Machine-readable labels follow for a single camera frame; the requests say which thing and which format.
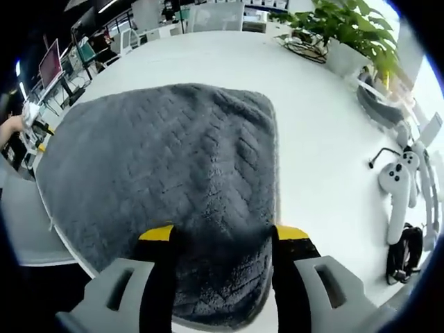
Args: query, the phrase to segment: gray towel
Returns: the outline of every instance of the gray towel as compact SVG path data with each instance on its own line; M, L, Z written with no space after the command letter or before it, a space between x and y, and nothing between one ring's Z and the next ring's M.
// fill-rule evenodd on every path
M265 96L171 85L74 107L37 181L60 229L99 271L172 221L188 237L174 314L239 327L268 287L276 164Z

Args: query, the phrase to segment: cable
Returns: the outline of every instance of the cable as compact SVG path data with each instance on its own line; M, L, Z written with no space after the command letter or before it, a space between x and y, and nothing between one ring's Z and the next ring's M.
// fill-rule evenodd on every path
M387 147L381 148L381 150L378 152L378 154L376 154L376 156L374 158L372 158L371 161L368 163L368 166L370 167L370 169L373 169L373 167L375 166L376 159L379 157L379 155L381 155L381 153L383 151L390 151L395 155L401 156L401 154L399 154L397 151L394 151L393 149L390 149Z
M422 255L422 230L405 223L400 241L390 245L387 255L386 281L392 285L406 284L417 268Z
M283 47L296 53L305 59L317 62L319 64L324 64L327 61L327 53L322 53L318 48L319 43L312 45L306 42L285 42Z

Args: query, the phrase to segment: plant pot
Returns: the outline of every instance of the plant pot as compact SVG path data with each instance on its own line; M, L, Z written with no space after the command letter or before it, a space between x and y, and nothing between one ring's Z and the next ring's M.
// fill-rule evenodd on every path
M327 62L325 63L330 71L336 75L346 78L359 74L362 67L369 65L371 60L352 49L346 44L331 38L328 43Z

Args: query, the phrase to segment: computer monitor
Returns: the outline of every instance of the computer monitor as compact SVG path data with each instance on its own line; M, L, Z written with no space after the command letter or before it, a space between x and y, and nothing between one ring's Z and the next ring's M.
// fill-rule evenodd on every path
M60 64L60 53L58 49L58 40L51 45L39 65L40 77L42 78L43 88L46 89L58 74L62 72Z

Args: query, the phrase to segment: white table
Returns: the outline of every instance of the white table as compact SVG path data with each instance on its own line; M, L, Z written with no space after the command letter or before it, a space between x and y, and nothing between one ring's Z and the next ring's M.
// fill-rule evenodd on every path
M279 132L280 223L303 229L322 255L360 277L377 305L400 286L383 279L389 198L377 174L396 145L369 121L346 84L322 65L283 49L259 33L207 32L149 42L100 73L80 98L86 102L133 89L205 83L265 94ZM425 220L420 200L408 221Z

